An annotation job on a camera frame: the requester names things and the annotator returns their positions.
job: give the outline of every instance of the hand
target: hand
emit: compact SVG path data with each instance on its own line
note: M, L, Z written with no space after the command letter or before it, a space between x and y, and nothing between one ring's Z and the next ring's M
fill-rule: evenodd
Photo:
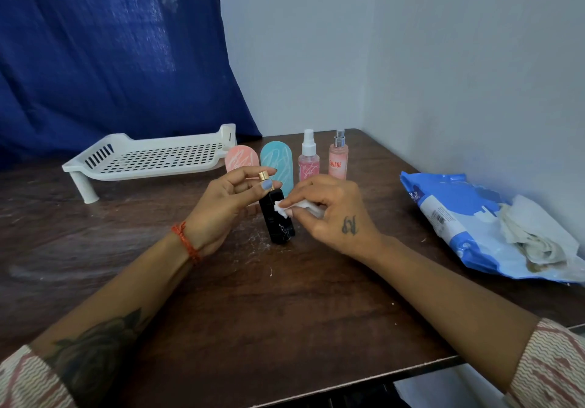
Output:
M261 182L257 177L262 171L276 174L274 168L242 167L209 183L185 220L185 235L202 257L217 251L240 219L260 212L260 205L253 203L266 196L273 185L282 186L269 179Z
M356 183L320 174L298 183L280 206L286 208L303 199L327 206L322 220L303 208L287 210L317 240L360 261L381 249L382 235L370 219Z

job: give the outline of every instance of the pink card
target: pink card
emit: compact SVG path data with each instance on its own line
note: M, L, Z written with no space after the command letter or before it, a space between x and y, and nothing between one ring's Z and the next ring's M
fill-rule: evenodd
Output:
M238 145L225 156L225 169L230 172L239 167L259 167L258 154L249 146Z

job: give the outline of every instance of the forearm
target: forearm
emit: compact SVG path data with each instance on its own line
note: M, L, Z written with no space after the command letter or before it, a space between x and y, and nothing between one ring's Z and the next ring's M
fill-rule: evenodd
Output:
M539 318L398 240L364 263L396 289L437 332L505 392Z
M169 233L32 342L80 407L105 395L137 336L189 271L187 257Z

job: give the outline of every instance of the barcode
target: barcode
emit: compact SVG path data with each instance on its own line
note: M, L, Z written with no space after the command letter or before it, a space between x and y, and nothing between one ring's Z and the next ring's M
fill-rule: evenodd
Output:
M435 219L437 219L439 221L439 223L441 223L441 224L445 223L445 218L442 215L440 215L437 211L433 211L432 216Z

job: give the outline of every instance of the sleeve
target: sleeve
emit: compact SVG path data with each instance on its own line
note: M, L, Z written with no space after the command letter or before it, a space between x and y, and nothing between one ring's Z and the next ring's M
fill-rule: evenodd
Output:
M0 407L76 408L53 370L25 345L0 364Z
M585 339L542 319L518 363L507 399L520 408L585 408Z

